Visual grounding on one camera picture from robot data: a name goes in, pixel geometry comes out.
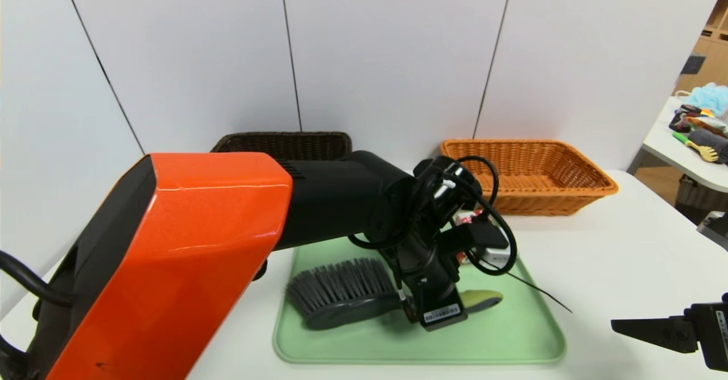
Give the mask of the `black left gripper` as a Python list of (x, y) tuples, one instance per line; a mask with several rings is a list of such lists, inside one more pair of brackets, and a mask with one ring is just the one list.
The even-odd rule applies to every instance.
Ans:
[(416, 316), (427, 331), (466, 320), (458, 294), (458, 260), (443, 254), (430, 237), (413, 232), (398, 245), (398, 265), (414, 302)]

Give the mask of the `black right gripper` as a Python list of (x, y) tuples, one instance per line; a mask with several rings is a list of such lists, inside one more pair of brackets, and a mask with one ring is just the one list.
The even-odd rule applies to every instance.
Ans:
[(694, 353), (698, 342), (708, 369), (727, 372), (727, 303), (694, 303), (686, 317), (611, 320), (621, 335), (678, 353)]

